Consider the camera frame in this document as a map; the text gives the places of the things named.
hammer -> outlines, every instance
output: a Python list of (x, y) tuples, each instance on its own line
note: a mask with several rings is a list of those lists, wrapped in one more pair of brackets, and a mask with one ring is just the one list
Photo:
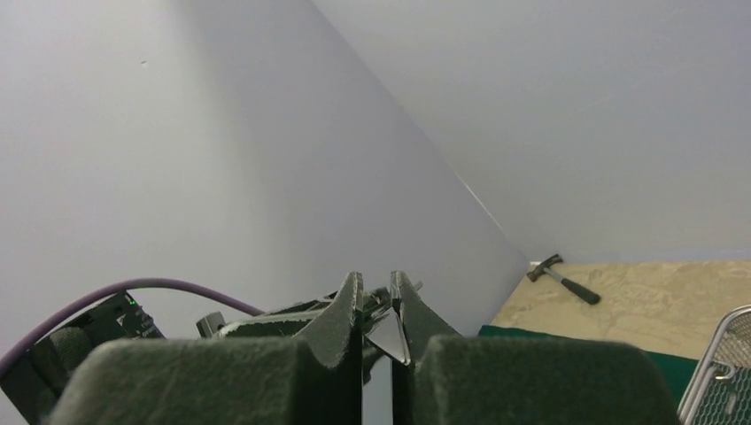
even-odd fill
[(555, 254), (551, 258), (546, 259), (545, 261), (541, 262), (539, 266), (535, 267), (534, 270), (527, 273), (527, 277), (530, 278), (531, 281), (536, 282), (537, 279), (543, 275), (547, 274), (548, 276), (554, 278), (556, 281), (558, 281), (561, 285), (565, 286), (567, 290), (570, 290), (579, 298), (582, 298), (587, 304), (589, 305), (595, 305), (600, 302), (600, 296), (595, 294), (594, 292), (588, 290), (584, 286), (567, 279), (560, 274), (555, 273), (553, 270), (550, 269), (550, 267), (553, 266), (553, 264), (556, 263), (562, 263), (563, 259), (560, 255)]

green mat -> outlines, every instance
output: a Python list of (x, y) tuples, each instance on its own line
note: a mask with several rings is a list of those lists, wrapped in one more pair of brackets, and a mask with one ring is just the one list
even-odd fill
[[(529, 330), (518, 328), (499, 328), (496, 326), (483, 326), (480, 329), (479, 336), (512, 336), (516, 338), (566, 338), (565, 336), (555, 336), (541, 332), (531, 332)], [(698, 360), (687, 359), (685, 357), (670, 356), (659, 352), (646, 352), (658, 369), (662, 372), (665, 382), (670, 388), (676, 407), (680, 402), (683, 393), (691, 381), (691, 375), (696, 368)]]

wire mesh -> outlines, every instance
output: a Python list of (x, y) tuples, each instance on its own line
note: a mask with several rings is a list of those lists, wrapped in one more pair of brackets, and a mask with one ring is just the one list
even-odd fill
[(716, 337), (719, 344), (707, 353), (711, 361), (703, 372), (709, 374), (708, 385), (695, 394), (698, 407), (691, 423), (751, 423), (751, 312), (734, 317)]

white wall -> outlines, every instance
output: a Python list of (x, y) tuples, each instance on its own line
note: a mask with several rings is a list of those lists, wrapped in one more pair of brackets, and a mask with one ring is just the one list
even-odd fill
[(314, 2), (529, 258), (751, 258), (751, 2)]
[[(16, 1), (0, 19), (0, 352), (82, 293), (136, 276), (268, 309), (353, 269), (369, 288), (406, 269), (474, 333), (523, 272), (307, 1)], [(135, 295), (169, 336), (196, 336), (194, 320), (218, 308)], [(370, 423), (390, 411), (380, 372)], [(5, 397), (0, 423), (20, 423)]]

wooden board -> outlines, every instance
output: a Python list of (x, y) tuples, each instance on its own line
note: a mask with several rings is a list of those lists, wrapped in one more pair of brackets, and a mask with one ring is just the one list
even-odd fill
[(751, 305), (751, 261), (557, 264), (602, 296), (588, 305), (549, 276), (526, 277), (492, 321), (583, 339), (622, 341), (698, 359), (717, 323)]

